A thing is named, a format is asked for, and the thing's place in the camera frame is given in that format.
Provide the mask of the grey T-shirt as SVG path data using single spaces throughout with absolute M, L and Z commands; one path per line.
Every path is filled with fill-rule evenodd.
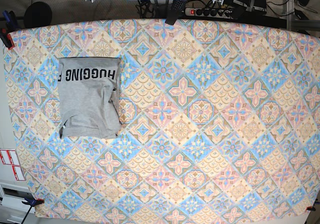
M 120 62 L 114 57 L 59 59 L 59 136 L 115 139 L 121 129 L 118 114 Z

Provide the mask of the patterned tablecloth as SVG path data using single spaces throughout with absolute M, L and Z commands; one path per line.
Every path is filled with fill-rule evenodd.
M 244 224 L 320 191 L 320 40 L 207 20 L 88 21 L 1 47 L 17 154 L 39 218 Z M 120 59 L 115 139 L 59 137 L 59 61 Z

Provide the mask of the blue clamp bottom left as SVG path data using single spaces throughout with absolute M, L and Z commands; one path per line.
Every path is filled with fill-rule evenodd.
M 32 208 L 43 204 L 45 201 L 43 199 L 34 199 L 34 198 L 24 198 L 24 201 L 22 201 L 21 203 L 24 205 L 29 206 L 29 209 L 27 211 L 27 213 L 25 214 L 21 224 L 23 224 L 27 218 L 27 216 L 29 215 L 30 211 Z

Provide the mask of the white power strip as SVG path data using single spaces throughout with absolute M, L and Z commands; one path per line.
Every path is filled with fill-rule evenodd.
M 186 7 L 184 14 L 187 17 L 199 17 L 199 18 L 225 18 L 231 19 L 231 14 L 234 11 L 233 8 L 195 8 Z

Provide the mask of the black round stool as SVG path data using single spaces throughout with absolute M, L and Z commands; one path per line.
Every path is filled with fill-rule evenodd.
M 51 21 L 52 9 L 47 3 L 41 1 L 31 4 L 23 17 L 23 24 L 27 29 L 50 26 Z

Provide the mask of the red white labels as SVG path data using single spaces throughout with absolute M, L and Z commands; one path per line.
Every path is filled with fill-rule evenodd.
M 1 149 L 0 159 L 3 165 L 10 166 L 16 181 L 25 181 L 25 176 L 20 165 L 17 151 L 15 149 Z

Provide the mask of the blue clamp top left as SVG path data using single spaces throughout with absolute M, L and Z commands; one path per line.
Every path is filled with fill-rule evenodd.
M 5 21 L 6 24 L 6 28 L 1 28 L 0 29 L 0 39 L 3 42 L 4 46 L 8 49 L 8 50 L 12 50 L 15 47 L 14 41 L 11 37 L 10 32 L 13 32 L 15 30 L 15 22 L 13 19 L 13 12 L 10 11 L 3 11 L 3 18 L 1 18 L 1 21 Z

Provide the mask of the red clamp bottom right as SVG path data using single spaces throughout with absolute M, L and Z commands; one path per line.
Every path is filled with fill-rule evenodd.
M 310 212 L 315 212 L 316 211 L 316 208 L 314 206 L 309 206 L 306 208 L 307 211 L 310 211 Z

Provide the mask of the black brush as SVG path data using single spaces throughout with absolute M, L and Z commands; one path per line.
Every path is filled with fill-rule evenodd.
M 186 0 L 173 0 L 171 8 L 168 11 L 165 23 L 173 26 L 177 19 L 183 14 L 186 3 Z

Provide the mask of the blue clamp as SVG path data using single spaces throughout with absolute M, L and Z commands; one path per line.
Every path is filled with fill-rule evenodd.
M 22 201 L 21 203 L 24 205 L 29 206 L 29 209 L 27 211 L 27 213 L 25 214 L 21 224 L 23 224 L 27 218 L 27 216 L 29 215 L 30 211 L 32 208 L 43 204 L 45 201 L 43 199 L 34 199 L 34 198 L 24 198 L 24 201 Z
M 8 50 L 12 50 L 15 47 L 14 41 L 11 37 L 10 32 L 13 32 L 15 30 L 15 22 L 13 19 L 13 12 L 10 11 L 3 11 L 3 18 L 1 18 L 1 21 L 5 21 L 6 24 L 6 28 L 1 28 L 0 29 L 0 39 L 3 42 L 4 46 L 8 49 Z

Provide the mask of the white drawer cabinet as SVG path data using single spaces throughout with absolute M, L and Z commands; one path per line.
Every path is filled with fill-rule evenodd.
M 20 224 L 30 208 L 22 202 L 32 198 L 26 181 L 0 180 L 0 207 L 4 211 L 4 222 Z

